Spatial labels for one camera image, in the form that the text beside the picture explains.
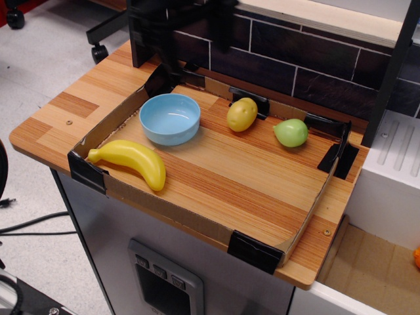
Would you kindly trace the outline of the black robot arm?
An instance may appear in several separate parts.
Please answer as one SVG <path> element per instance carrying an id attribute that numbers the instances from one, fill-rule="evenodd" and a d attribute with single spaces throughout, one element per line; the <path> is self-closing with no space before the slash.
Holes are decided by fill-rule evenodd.
<path id="1" fill-rule="evenodd" d="M 133 66 L 139 68 L 158 55 L 169 76 L 181 69 L 174 32 L 205 20 L 210 38 L 222 52 L 229 50 L 238 1 L 128 1 L 127 14 Z"/>

